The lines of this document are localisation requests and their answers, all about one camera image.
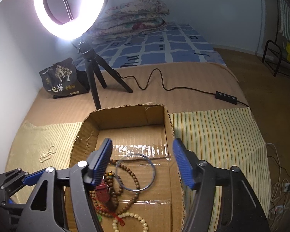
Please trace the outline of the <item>red brown strap watch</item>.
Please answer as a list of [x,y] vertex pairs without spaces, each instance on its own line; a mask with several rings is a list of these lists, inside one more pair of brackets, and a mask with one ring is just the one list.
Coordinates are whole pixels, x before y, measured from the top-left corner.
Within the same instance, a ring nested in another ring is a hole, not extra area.
[[104,179],[102,179],[101,183],[96,186],[95,194],[97,200],[102,204],[106,204],[110,200],[108,186],[105,183]]

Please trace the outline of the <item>striped yellow cloth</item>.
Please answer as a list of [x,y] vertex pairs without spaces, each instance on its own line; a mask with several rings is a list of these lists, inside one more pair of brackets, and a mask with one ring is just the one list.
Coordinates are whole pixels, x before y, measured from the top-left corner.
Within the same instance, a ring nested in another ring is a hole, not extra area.
[[[219,109],[169,114],[174,138],[211,165],[229,169],[238,166],[265,213],[270,208],[270,173],[266,143],[248,108]],[[9,153],[6,170],[22,168],[35,172],[52,166],[72,165],[70,155],[82,122],[35,126],[25,121]],[[182,184],[184,220],[192,208],[195,193]]]

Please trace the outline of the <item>black metal rack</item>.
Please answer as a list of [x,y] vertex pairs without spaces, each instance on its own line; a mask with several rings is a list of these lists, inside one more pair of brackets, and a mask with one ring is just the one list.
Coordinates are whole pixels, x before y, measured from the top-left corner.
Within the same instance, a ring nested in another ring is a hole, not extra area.
[[261,62],[267,65],[274,77],[283,75],[290,78],[290,44],[284,48],[273,40],[267,40]]

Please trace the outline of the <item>brown cardboard box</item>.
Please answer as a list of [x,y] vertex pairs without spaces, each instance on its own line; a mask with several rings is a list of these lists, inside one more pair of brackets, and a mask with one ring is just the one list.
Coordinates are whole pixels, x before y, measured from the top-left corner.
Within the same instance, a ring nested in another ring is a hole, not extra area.
[[180,231],[183,190],[166,107],[130,105],[90,113],[76,135],[69,164],[87,159],[105,138],[113,143],[104,173],[110,200],[102,204],[90,192],[104,231]]

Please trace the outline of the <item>black tripod stand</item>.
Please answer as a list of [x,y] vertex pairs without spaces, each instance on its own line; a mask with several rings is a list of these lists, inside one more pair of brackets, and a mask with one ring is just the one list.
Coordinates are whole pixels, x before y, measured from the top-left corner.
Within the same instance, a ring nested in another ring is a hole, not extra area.
[[101,57],[99,56],[92,46],[82,37],[73,41],[77,49],[85,59],[86,74],[90,86],[90,91],[94,100],[96,109],[101,109],[101,102],[98,95],[98,89],[95,78],[98,78],[103,89],[107,87],[107,83],[99,68],[101,66],[111,77],[113,77],[128,93],[133,90],[128,84],[120,77],[120,75]]

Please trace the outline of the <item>blue checked bed sheet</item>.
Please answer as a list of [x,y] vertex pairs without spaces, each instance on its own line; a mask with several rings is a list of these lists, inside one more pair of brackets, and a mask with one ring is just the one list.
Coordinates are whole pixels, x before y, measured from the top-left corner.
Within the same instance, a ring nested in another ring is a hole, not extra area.
[[213,62],[221,55],[189,24],[170,22],[163,30],[92,44],[112,68],[172,62]]

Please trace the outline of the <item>folded floral quilt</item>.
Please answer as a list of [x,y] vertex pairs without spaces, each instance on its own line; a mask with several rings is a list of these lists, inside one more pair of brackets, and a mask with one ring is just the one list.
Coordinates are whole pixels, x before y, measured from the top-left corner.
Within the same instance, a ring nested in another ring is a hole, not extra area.
[[162,0],[136,0],[105,10],[87,34],[93,39],[116,39],[164,29],[170,10]]

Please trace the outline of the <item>black printed gift bag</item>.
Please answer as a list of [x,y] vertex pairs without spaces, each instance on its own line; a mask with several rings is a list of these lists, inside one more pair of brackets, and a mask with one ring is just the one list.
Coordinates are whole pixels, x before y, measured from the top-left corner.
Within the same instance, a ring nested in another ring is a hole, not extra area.
[[39,72],[39,75],[44,89],[55,99],[90,91],[86,72],[78,70],[72,58],[45,68]]

